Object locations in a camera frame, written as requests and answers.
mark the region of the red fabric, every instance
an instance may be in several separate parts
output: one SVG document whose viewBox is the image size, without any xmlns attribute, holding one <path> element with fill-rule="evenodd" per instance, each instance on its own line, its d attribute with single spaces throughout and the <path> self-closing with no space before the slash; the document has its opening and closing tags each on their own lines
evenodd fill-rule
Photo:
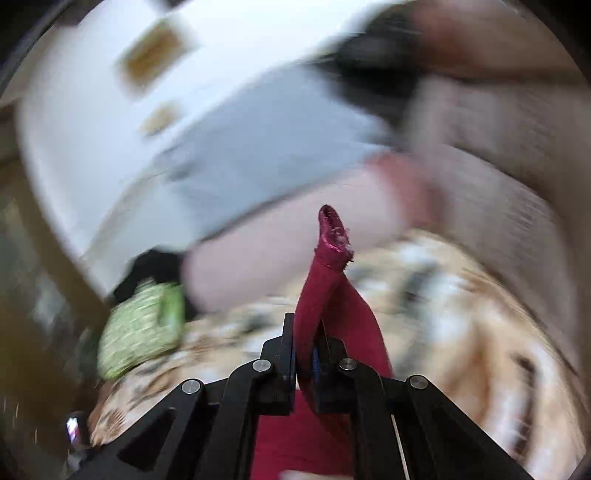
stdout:
<svg viewBox="0 0 591 480">
<path fill-rule="evenodd" d="M 277 480 L 285 470 L 353 475 L 348 419 L 317 416 L 311 409 L 311 359 L 320 322 L 326 335 L 341 339 L 347 353 L 383 377 L 392 371 L 384 339 L 369 306 L 343 270 L 352 260 L 349 239 L 335 210 L 320 209 L 320 238 L 295 310 L 294 344 L 301 392 L 289 417 L 262 416 L 251 478 Z"/>
</svg>

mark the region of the green fabric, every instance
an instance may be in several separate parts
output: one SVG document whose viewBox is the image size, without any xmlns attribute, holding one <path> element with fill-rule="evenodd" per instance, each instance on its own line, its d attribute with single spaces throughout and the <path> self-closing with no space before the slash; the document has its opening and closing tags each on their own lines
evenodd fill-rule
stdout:
<svg viewBox="0 0 591 480">
<path fill-rule="evenodd" d="M 184 298 L 180 285 L 138 286 L 135 294 L 111 311 L 99 343 L 98 368 L 106 380 L 176 348 L 184 331 Z"/>
</svg>

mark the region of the person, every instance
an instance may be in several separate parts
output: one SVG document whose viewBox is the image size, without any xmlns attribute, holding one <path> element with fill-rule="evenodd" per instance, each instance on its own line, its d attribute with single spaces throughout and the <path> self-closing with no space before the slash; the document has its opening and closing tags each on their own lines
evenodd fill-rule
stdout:
<svg viewBox="0 0 591 480">
<path fill-rule="evenodd" d="M 417 0 L 405 15 L 421 33 L 413 55 L 427 72 L 405 122 L 408 152 L 370 158 L 195 245 L 181 275 L 203 317 L 180 352 L 117 382 L 99 409 L 96 444 L 183 377 L 213 381 L 258 356 L 297 302 L 316 212 L 329 203 L 349 229 L 356 257 L 346 273 L 378 319 L 394 374 L 426 375 L 537 480 L 574 470 L 588 422 L 578 341 L 591 298 L 580 208 L 589 90 L 524 9 Z M 442 237 L 408 233 L 417 227 Z M 405 282 L 432 264 L 428 314 L 409 319 Z"/>
</svg>

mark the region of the black object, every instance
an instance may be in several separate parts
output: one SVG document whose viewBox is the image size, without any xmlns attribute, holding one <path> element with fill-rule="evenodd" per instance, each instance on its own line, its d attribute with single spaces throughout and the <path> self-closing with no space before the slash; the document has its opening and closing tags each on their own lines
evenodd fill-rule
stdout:
<svg viewBox="0 0 591 480">
<path fill-rule="evenodd" d="M 176 8 L 187 0 L 165 0 L 169 8 Z"/>
<path fill-rule="evenodd" d="M 293 317 L 259 360 L 225 380 L 183 382 L 72 478 L 247 480 L 259 415 L 293 408 Z M 531 480 L 426 378 L 380 377 L 323 332 L 314 358 L 316 410 L 350 415 L 356 479 Z"/>
<path fill-rule="evenodd" d="M 388 7 L 357 36 L 348 38 L 336 53 L 336 63 L 345 70 L 371 72 L 414 71 L 420 32 L 411 13 L 414 3 Z"/>
<path fill-rule="evenodd" d="M 156 283 L 181 284 L 181 263 L 183 255 L 152 248 L 134 259 L 131 269 L 123 281 L 111 294 L 111 303 L 119 305 L 134 296 L 135 289 L 144 281 L 152 278 Z M 197 309 L 184 297 L 185 320 L 193 320 Z"/>
<path fill-rule="evenodd" d="M 66 27 L 77 26 L 91 10 L 103 0 L 75 0 L 58 19 L 58 25 Z"/>
</svg>

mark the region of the floral blanket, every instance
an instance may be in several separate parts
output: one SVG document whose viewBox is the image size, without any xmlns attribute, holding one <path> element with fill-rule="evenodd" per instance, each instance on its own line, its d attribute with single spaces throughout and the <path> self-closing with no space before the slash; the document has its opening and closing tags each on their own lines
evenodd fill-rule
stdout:
<svg viewBox="0 0 591 480">
<path fill-rule="evenodd" d="M 346 275 L 375 313 L 397 378 L 425 375 L 535 479 L 569 477 L 586 450 L 579 379 L 481 265 L 412 231 L 356 254 Z M 258 358 L 265 340 L 281 335 L 304 280 L 187 323 L 177 351 L 105 385 L 93 444 L 113 441 L 184 379 L 213 382 Z"/>
</svg>

